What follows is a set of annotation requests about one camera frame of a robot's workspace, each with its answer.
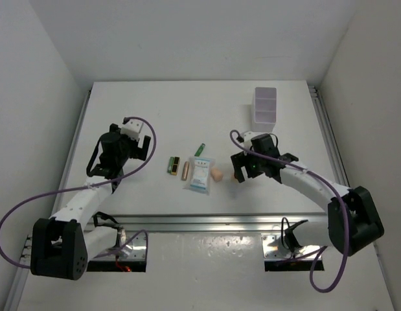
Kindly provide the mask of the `white compartment organizer box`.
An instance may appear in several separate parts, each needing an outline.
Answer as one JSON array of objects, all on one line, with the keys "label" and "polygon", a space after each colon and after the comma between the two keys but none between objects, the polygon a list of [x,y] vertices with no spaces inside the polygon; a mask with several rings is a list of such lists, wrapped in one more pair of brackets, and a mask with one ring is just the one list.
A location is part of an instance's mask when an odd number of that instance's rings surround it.
[{"label": "white compartment organizer box", "polygon": [[277,89],[256,87],[251,104],[251,129],[253,132],[271,133],[277,121]]}]

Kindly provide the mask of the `metal base plate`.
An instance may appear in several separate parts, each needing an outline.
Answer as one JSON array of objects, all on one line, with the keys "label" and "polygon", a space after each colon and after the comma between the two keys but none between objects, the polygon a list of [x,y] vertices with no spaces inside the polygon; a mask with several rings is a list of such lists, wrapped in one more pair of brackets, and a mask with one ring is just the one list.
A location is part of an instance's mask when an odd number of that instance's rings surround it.
[{"label": "metal base plate", "polygon": [[148,232],[144,229],[137,231],[122,244],[108,248],[93,257],[103,258],[109,256],[119,256],[132,260],[147,260],[148,258]]},{"label": "metal base plate", "polygon": [[291,252],[286,245],[281,243],[281,235],[279,233],[263,233],[261,234],[261,242],[264,260],[270,262],[295,259],[312,260],[321,249],[319,246],[305,246]]}]

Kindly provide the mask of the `green lip balm tube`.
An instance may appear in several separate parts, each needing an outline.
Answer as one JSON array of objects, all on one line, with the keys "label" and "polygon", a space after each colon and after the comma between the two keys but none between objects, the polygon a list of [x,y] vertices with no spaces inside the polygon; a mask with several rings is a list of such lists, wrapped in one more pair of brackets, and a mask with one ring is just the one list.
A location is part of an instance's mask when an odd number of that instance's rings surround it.
[{"label": "green lip balm tube", "polygon": [[168,161],[168,166],[167,166],[168,174],[171,174],[173,163],[174,163],[174,157],[170,157],[170,159]]}]

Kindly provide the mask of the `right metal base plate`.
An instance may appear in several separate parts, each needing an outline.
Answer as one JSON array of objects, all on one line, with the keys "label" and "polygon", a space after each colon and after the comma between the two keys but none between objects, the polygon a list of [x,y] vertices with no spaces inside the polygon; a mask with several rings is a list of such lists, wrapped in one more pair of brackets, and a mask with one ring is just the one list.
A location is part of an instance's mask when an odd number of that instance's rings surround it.
[{"label": "right metal base plate", "polygon": [[263,233],[261,234],[261,242],[264,260],[270,262],[295,259],[312,260],[321,249],[319,246],[305,246],[291,252],[286,245],[281,243],[281,235],[279,233]]}]

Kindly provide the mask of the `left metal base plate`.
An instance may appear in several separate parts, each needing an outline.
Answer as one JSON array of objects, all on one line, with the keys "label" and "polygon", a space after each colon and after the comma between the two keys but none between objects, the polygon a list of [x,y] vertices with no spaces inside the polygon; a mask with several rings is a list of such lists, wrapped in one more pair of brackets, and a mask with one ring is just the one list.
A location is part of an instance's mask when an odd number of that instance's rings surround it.
[{"label": "left metal base plate", "polygon": [[144,229],[137,231],[122,244],[108,248],[93,257],[103,258],[109,256],[119,256],[132,260],[147,260],[148,258],[148,232]]}]

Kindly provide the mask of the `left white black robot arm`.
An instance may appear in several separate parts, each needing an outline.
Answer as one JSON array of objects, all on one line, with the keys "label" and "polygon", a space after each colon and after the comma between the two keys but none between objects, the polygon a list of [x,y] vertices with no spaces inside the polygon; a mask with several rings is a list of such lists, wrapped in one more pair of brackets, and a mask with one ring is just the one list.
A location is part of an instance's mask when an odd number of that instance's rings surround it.
[{"label": "left white black robot arm", "polygon": [[32,230],[30,272],[33,275],[77,280],[95,258],[122,257],[128,245],[122,226],[95,224],[84,230],[90,220],[103,213],[100,206],[127,178],[124,166],[130,159],[147,165],[151,160],[156,136],[141,137],[146,120],[126,117],[122,126],[111,124],[102,134],[86,166],[86,181],[71,200],[50,218],[40,218]]}]

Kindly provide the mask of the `aluminium front rail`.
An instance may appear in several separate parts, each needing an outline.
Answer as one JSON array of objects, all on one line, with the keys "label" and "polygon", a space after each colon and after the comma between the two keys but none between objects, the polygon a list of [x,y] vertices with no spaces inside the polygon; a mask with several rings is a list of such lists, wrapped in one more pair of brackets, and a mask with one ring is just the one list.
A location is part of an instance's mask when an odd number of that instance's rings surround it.
[{"label": "aluminium front rail", "polygon": [[282,214],[113,216],[127,231],[150,233],[252,233],[281,229]]}]

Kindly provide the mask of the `clear cotton pad pouch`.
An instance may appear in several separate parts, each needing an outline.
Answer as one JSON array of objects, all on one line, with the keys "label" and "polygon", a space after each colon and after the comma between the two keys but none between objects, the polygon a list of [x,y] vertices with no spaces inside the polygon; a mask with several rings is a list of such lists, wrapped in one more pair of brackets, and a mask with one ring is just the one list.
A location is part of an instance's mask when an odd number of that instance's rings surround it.
[{"label": "clear cotton pad pouch", "polygon": [[215,165],[215,159],[193,156],[189,159],[189,173],[185,190],[191,190],[201,194],[210,194],[211,168]]}]

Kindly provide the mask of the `black gold lipstick case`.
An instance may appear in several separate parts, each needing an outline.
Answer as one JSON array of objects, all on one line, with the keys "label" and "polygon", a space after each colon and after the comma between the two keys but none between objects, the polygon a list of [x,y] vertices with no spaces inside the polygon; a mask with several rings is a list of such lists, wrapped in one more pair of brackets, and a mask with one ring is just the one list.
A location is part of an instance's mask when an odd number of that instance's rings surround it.
[{"label": "black gold lipstick case", "polygon": [[176,176],[178,174],[179,164],[180,164],[180,158],[179,157],[174,157],[173,158],[173,162],[172,162],[171,171],[170,171],[170,173],[173,176]]}]

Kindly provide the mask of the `beige makeup sponge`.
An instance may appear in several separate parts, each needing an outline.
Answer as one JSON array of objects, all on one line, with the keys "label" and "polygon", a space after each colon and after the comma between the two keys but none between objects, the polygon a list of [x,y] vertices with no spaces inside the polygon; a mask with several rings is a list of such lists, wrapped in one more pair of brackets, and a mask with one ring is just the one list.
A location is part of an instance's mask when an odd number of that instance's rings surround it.
[{"label": "beige makeup sponge", "polygon": [[220,171],[218,168],[213,167],[211,169],[211,176],[215,182],[220,182],[223,180],[223,172]]}]

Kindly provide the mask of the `rose gold lipstick tube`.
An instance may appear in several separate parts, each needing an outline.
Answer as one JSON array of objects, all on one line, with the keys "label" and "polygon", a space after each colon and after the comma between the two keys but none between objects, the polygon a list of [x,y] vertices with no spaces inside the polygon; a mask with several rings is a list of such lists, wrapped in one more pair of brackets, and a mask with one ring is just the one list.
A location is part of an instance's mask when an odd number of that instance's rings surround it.
[{"label": "rose gold lipstick tube", "polygon": [[190,170],[190,162],[186,161],[184,163],[183,171],[182,171],[182,175],[181,175],[181,180],[182,181],[186,181],[187,180],[188,174],[189,174],[189,170]]}]

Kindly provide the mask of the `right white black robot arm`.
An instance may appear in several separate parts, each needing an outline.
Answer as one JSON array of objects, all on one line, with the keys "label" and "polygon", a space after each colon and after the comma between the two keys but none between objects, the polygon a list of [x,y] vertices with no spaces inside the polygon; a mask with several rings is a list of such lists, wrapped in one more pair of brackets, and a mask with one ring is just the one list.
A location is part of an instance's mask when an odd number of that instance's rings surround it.
[{"label": "right white black robot arm", "polygon": [[241,150],[231,156],[238,182],[265,175],[301,193],[326,213],[325,223],[303,220],[283,231],[281,242],[289,252],[318,245],[332,246],[352,256],[384,235],[384,226],[366,188],[340,185],[307,169],[298,157],[281,154],[278,142],[268,133],[241,134],[231,130],[229,136]]}]

